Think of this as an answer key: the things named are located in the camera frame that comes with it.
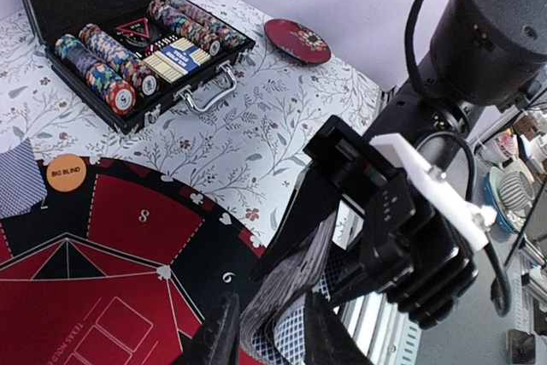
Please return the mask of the single blue playing card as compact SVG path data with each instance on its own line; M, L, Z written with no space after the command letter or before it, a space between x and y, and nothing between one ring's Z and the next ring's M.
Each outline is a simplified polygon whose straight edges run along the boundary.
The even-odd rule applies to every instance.
M1 218L29 212L46 199L47 189L29 139L1 154Z

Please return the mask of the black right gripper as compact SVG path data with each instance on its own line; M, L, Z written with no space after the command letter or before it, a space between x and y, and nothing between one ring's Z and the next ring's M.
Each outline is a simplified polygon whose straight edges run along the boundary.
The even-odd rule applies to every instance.
M338 306L371 292L409 315L422 329L437 326L475 282L479 270L467 240L406 177L392 180L395 204L376 195L368 203L362 230L345 251L331 304ZM305 168L278 230L253 267L258 281L296 253L301 243L338 212L340 196L315 168Z

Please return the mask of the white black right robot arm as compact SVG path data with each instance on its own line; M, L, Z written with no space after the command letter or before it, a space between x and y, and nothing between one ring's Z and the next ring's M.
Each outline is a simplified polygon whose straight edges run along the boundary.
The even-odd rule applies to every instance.
M495 214L459 195L444 170L487 106L520 107L546 63L544 0L414 0L408 80L364 134L330 117L305 147L273 240L251 271L253 327L280 318L326 276L330 307L372 292L423 329L453 310L484 251L499 315L510 284L486 227Z

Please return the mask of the blue checkered card deck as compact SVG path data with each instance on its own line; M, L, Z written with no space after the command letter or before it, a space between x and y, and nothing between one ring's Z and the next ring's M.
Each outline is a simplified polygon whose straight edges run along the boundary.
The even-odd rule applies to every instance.
M331 213L263 280L240 317L240 346L263 364L301 364L305 356L305 294L330 300L345 251L333 243Z

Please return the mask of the orange big blind button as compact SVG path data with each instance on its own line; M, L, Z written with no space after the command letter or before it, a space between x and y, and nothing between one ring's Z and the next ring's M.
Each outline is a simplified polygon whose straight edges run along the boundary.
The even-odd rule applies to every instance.
M58 156L46 168L50 187L59 192L71 192L82 186L87 174L86 164L80 156Z

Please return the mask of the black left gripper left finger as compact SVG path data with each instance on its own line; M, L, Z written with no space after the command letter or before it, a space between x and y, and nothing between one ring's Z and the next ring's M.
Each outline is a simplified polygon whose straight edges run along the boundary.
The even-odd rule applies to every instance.
M189 346L183 349L179 364L239 364L239 317L239 295L234 292L223 293Z

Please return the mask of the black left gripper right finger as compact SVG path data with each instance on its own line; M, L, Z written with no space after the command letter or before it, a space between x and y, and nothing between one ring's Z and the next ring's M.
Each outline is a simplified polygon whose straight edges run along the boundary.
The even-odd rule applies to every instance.
M304 305L304 363L371 365L320 293L308 291Z

